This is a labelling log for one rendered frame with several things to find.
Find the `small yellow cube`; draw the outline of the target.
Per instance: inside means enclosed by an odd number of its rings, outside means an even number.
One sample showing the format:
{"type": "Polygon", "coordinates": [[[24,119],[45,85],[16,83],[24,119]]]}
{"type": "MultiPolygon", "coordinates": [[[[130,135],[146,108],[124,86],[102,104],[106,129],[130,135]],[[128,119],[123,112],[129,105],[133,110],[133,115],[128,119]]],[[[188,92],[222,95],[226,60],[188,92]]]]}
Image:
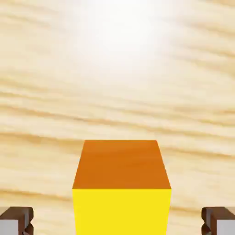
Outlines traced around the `small yellow cube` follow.
{"type": "Polygon", "coordinates": [[[86,140],[73,183],[76,235],[166,235],[171,186],[156,140],[86,140]]]}

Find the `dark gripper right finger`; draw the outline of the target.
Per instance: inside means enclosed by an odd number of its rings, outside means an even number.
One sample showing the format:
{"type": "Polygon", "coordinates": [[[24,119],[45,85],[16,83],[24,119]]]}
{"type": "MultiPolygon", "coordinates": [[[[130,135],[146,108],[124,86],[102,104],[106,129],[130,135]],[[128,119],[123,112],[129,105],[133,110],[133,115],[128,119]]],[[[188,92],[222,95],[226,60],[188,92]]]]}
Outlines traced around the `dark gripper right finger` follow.
{"type": "Polygon", "coordinates": [[[235,207],[203,207],[201,235],[235,235],[235,207]]]}

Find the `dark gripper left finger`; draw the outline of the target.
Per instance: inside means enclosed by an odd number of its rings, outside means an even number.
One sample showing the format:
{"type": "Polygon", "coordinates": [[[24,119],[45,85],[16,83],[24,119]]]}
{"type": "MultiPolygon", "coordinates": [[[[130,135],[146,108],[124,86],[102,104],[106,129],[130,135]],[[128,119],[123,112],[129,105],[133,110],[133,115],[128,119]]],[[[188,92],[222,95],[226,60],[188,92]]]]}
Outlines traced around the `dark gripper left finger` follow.
{"type": "Polygon", "coordinates": [[[34,235],[32,207],[0,207],[0,235],[34,235]]]}

